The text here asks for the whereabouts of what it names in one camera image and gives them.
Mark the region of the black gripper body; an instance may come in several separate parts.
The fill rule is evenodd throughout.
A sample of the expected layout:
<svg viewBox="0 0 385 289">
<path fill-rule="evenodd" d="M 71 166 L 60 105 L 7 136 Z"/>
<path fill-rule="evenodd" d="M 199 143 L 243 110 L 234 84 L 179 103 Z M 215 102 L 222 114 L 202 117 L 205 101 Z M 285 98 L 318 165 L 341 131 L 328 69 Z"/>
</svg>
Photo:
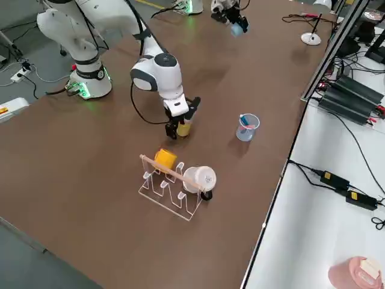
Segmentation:
<svg viewBox="0 0 385 289">
<path fill-rule="evenodd" d="M 166 106 L 166 104 L 164 104 L 164 110 L 165 110 L 166 116 L 168 117 L 168 122 L 175 120 L 175 121 L 178 121 L 178 125 L 179 125 L 180 124 L 179 122 L 183 118 L 192 119 L 194 117 L 194 115 L 197 112 L 198 107 L 201 103 L 201 98 L 195 97 L 194 99 L 190 99 L 190 98 L 185 97 L 185 102 L 188 106 L 188 111 L 186 113 L 183 113 L 183 114 L 178 115 L 178 116 L 172 116 L 171 110 Z"/>
<path fill-rule="evenodd" d="M 228 9 L 220 10 L 218 7 L 214 8 L 211 13 L 211 18 L 219 23 L 229 24 L 236 23 L 239 19 L 240 10 L 239 7 L 234 5 Z"/>
</svg>

